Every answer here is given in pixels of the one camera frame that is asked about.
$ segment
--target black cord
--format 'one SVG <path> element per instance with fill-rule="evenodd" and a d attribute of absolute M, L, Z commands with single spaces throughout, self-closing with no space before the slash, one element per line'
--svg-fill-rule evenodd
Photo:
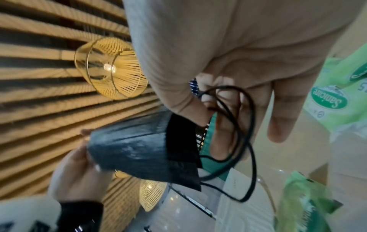
<path fill-rule="evenodd" d="M 250 108 L 250 126 L 249 126 L 249 129 L 248 129 L 248 132 L 247 132 L 246 135 L 244 135 L 244 133 L 241 131 L 241 128 L 238 125 L 236 118 L 233 116 L 233 114 L 229 110 L 228 106 L 226 104 L 224 104 L 224 102 L 221 99 L 219 99 L 216 94 L 212 94 L 217 89 L 234 89 L 234 90 L 239 91 L 240 93 L 242 93 L 246 97 L 246 99 L 248 101 L 249 108 Z M 229 197 L 230 199 L 232 199 L 234 201 L 246 202 L 251 197 L 253 191 L 255 190 L 256 180 L 257 180 L 256 159 L 255 159 L 255 154 L 254 154 L 253 148 L 250 144 L 250 140 L 251 140 L 251 137 L 253 135 L 254 128 L 255 128 L 255 104 L 254 104 L 251 96 L 247 92 L 245 92 L 243 89 L 235 87 L 235 86 L 218 86 L 218 87 L 214 87 L 214 88 L 211 88 L 211 89 L 201 93 L 199 95 L 199 97 L 201 97 L 204 94 L 213 96 L 219 102 L 221 107 L 224 108 L 224 110 L 217 109 L 217 108 L 209 108 L 209 109 L 217 111 L 218 113 L 224 115 L 230 122 L 232 122 L 232 124 L 234 125 L 234 128 L 235 128 L 235 131 L 237 132 L 237 141 L 236 141 L 236 144 L 233 148 L 233 151 L 224 160 L 217 160 L 217 159 L 215 159 L 211 156 L 200 156 L 200 158 L 210 159 L 210 160 L 213 160 L 213 161 L 218 162 L 218 163 L 224 163 L 224 162 L 230 161 L 228 164 L 226 164 L 221 169 L 215 171 L 214 173 L 209 174 L 209 175 L 204 176 L 204 177 L 200 177 L 199 178 L 199 180 L 201 181 L 200 184 L 204 185 L 204 186 L 208 186 L 208 187 L 213 188 L 213 189 L 216 189 L 217 191 L 221 192 L 222 194 L 226 195 L 227 197 Z M 228 171 L 229 169 L 234 167 L 241 160 L 241 158 L 242 158 L 242 156 L 243 156 L 243 154 L 244 154 L 244 152 L 247 148 L 249 149 L 250 155 L 251 155 L 252 177 L 251 177 L 250 187 L 249 187 L 249 189 L 247 190 L 247 193 L 245 194 L 245 196 L 242 199 L 237 199 L 233 196 L 230 196 L 228 193 L 224 192 L 220 188 L 217 188 L 216 186 L 213 186 L 213 185 L 210 185 L 210 184 L 207 184 L 207 183 L 203 182 L 203 181 L 214 179 L 217 176 L 225 173 L 226 171 Z"/>

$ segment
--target green plastic wrapper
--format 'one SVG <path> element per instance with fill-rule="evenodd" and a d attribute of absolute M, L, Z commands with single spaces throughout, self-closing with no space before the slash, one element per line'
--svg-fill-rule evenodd
<path fill-rule="evenodd" d="M 367 119 L 367 44 L 344 60 L 326 60 L 304 109 L 331 132 Z"/>
<path fill-rule="evenodd" d="M 276 212 L 276 232 L 328 232 L 325 216 L 337 208 L 331 192 L 294 171 L 286 181 Z"/>

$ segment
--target face mask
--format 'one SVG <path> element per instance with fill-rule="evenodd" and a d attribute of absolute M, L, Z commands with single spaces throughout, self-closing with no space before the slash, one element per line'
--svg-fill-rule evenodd
<path fill-rule="evenodd" d="M 255 156 L 249 142 L 255 126 L 255 106 L 245 91 L 234 86 L 216 87 L 203 94 L 215 92 L 216 89 L 240 91 L 247 97 L 251 110 L 250 128 L 248 134 L 244 135 L 228 107 L 214 96 L 224 111 L 212 110 L 225 115 L 234 124 L 237 132 L 237 143 L 227 159 L 219 161 L 210 156 L 200 156 L 196 146 L 196 125 L 168 110 L 122 121 L 92 132 L 88 143 L 89 154 L 102 170 L 120 170 L 140 179 L 175 183 L 198 191 L 201 190 L 201 185 L 206 185 L 232 200 L 247 201 L 255 189 L 257 179 Z M 251 153 L 253 174 L 245 197 L 236 199 L 219 188 L 203 183 L 234 167 L 247 148 Z M 199 177 L 198 168 L 202 168 L 200 158 L 220 163 L 230 162 L 208 176 Z"/>

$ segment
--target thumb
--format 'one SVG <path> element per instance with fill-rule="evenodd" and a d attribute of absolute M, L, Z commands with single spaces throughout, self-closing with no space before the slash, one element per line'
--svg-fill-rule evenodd
<path fill-rule="evenodd" d="M 150 85 L 169 110 L 199 126 L 206 126 L 214 114 L 191 92 L 189 83 L 156 85 L 150 82 Z"/>

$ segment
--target palm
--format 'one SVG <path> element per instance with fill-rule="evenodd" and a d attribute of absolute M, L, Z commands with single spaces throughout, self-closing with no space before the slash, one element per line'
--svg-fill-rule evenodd
<path fill-rule="evenodd" d="M 364 2 L 124 1 L 139 61 L 165 105 L 198 122 L 199 116 L 183 111 L 187 92 L 180 91 L 197 75 L 201 90 L 224 84 L 246 89 L 256 103 L 259 128 L 274 91 L 268 136 L 275 142 L 290 134 L 331 46 Z M 232 91 L 218 95 L 246 130 L 245 99 Z M 232 140 L 232 126 L 219 115 L 212 155 L 226 156 Z"/>

